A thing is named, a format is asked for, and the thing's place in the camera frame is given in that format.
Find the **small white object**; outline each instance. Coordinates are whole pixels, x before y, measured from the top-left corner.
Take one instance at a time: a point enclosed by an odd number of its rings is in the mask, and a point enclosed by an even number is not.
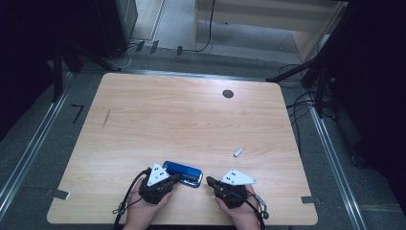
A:
[[[242,148],[238,148],[237,151],[234,153],[235,157],[238,157],[242,153]]]
[[[169,174],[158,163],[154,163],[147,185],[152,186],[169,178]]]
[[[221,182],[229,185],[257,184],[257,180],[235,169],[231,169],[221,178]]]

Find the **tabletop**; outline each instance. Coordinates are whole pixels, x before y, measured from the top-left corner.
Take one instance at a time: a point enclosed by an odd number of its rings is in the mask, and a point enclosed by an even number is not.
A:
[[[135,176],[167,160],[204,178],[230,169],[255,178],[267,225],[317,222],[314,204],[302,203],[311,193],[277,84],[128,74],[103,77],[58,187],[71,194],[54,199],[48,221],[113,223]],[[152,224],[232,223],[203,179],[198,188],[176,184]]]

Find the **floor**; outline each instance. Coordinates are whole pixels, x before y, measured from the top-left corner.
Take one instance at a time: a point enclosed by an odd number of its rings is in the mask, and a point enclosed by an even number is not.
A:
[[[183,46],[184,50],[192,49],[194,1],[136,2],[139,19],[132,35],[134,42],[159,41],[160,48],[176,50],[178,46]],[[198,21],[196,50],[207,44],[209,29],[209,21]],[[290,31],[229,23],[213,22],[210,44],[202,53],[289,64],[302,63]]]
[[[216,23],[213,24],[213,37],[206,50],[198,54],[184,53],[178,56],[177,46],[181,45],[184,49],[192,47],[193,1],[137,0],[137,4],[140,6],[140,24],[136,25],[131,42],[135,44],[144,40],[150,46],[153,41],[159,40],[159,49],[155,54],[150,52],[150,47],[139,52],[131,49],[122,57],[112,60],[118,65],[128,64],[123,69],[125,73],[159,75],[172,73],[181,76],[206,78],[220,76],[239,81],[263,81],[264,78],[276,77],[281,71],[292,67],[286,64],[301,63],[289,31]],[[150,18],[153,19],[146,19],[149,23],[146,23],[148,26],[144,28],[140,27],[143,25],[142,18],[148,17],[142,16],[142,8],[151,11]],[[207,29],[208,22],[199,21],[198,46],[205,45]],[[46,127],[48,135],[43,136],[40,146],[32,147],[30,142],[42,119],[50,111],[52,88],[37,100],[8,135],[6,141],[0,143],[2,159],[0,184],[7,182],[27,150],[33,150],[35,155],[33,159],[27,159],[31,168],[25,172],[25,179],[20,181],[21,184],[16,185],[20,186],[20,189],[12,194],[15,197],[8,204],[7,213],[1,213],[1,229],[111,228],[106,225],[50,224],[46,220],[46,214],[52,199],[43,195],[47,188],[56,188],[59,184],[104,73],[100,67],[85,60],[80,75],[69,75],[67,80],[70,81],[65,84],[69,86],[69,91],[63,101],[60,101],[60,108],[56,108],[59,109],[58,115],[53,117],[50,126]],[[300,79],[301,74],[298,74],[281,82],[286,104],[293,104],[297,97],[305,92],[301,88]],[[83,104],[83,112],[78,115],[78,108],[73,104]],[[298,134],[301,137],[302,160],[310,190],[321,202],[316,206],[319,216],[316,225],[293,226],[293,229],[406,229],[406,218],[396,204],[386,179],[374,169],[358,169],[351,164],[349,149],[341,135],[340,127],[330,119],[318,119],[308,106],[301,106],[297,112],[301,117],[297,120],[298,129],[295,126],[292,128],[297,138]],[[328,132],[321,133],[323,131],[319,127],[326,127]],[[339,162],[338,169],[332,161]],[[345,179],[337,179],[337,174],[342,174]],[[340,189],[342,184],[348,184],[350,191]],[[353,196],[350,197],[350,201],[356,206],[348,205],[348,196]],[[359,212],[362,219],[352,219],[351,212]],[[156,226],[151,229],[214,230],[210,227],[188,226],[183,228]],[[271,226],[270,229],[291,228]]]

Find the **hand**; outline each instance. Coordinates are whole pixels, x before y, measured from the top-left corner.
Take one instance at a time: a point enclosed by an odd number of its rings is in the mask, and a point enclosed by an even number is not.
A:
[[[254,189],[251,185],[245,185],[245,189],[251,194],[255,194]],[[249,194],[247,200],[257,209],[259,204],[257,200]],[[220,198],[216,197],[215,201],[218,207],[226,214],[230,216],[234,225],[238,230],[257,230],[259,229],[258,218],[254,213],[254,210],[247,204],[243,203],[240,207],[235,209],[229,209],[227,205]]]
[[[141,184],[143,183],[143,178],[141,178],[134,189],[131,191],[131,197],[127,202],[127,205],[139,200],[141,197],[138,194]],[[168,204],[172,192],[167,193],[158,204],[150,204],[145,202],[143,199],[137,203],[131,205],[127,209],[127,219],[124,226],[124,230],[145,230],[152,223],[153,218],[156,213]]]

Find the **blue object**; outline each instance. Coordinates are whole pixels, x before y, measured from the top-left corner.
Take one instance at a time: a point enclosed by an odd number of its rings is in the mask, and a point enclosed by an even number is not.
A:
[[[180,182],[193,188],[199,187],[202,181],[203,172],[189,166],[166,161],[162,168],[170,175],[180,174]]]

